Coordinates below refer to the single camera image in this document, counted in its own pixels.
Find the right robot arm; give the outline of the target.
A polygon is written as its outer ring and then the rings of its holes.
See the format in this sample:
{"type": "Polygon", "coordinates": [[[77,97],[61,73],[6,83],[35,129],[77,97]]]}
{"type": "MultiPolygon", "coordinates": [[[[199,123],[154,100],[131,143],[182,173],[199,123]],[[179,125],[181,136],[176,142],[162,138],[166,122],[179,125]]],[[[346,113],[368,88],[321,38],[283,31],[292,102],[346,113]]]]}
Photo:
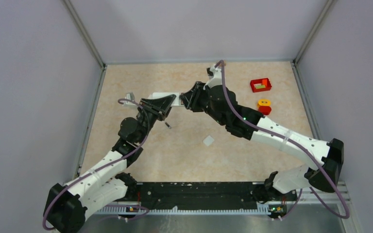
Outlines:
{"type": "Polygon", "coordinates": [[[231,135],[268,144],[304,162],[300,167],[270,175],[265,185],[269,199],[278,200],[289,191],[308,187],[334,192],[331,183],[338,183],[343,165],[342,141],[334,138],[326,142],[289,130],[259,111],[239,105],[234,92],[227,94],[233,109],[220,85],[208,88],[196,82],[180,99],[186,109],[208,114],[231,135]]]}

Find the white battery cover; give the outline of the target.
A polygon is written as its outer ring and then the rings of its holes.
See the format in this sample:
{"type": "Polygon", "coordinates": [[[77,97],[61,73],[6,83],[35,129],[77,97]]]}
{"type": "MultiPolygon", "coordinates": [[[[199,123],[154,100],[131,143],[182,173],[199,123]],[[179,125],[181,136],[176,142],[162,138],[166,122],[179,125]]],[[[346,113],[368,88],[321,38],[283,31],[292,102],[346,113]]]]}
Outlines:
{"type": "Polygon", "coordinates": [[[215,141],[215,139],[212,137],[212,136],[207,136],[204,140],[203,140],[203,143],[209,147],[211,144],[213,144],[213,142],[215,141]]]}

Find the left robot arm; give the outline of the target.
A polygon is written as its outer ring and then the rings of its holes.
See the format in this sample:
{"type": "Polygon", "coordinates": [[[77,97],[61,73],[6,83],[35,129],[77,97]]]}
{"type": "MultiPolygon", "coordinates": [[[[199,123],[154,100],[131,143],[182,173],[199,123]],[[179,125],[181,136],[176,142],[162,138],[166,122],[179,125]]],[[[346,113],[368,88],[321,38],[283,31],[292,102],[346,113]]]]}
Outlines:
{"type": "Polygon", "coordinates": [[[132,200],[136,187],[115,176],[137,160],[155,122],[164,121],[178,100],[174,93],[155,99],[142,98],[140,102],[119,99],[119,104],[136,107],[136,117],[127,117],[120,123],[118,141],[93,167],[74,180],[64,185],[57,183],[50,189],[43,228],[76,233],[88,218],[112,201],[132,200]]]}

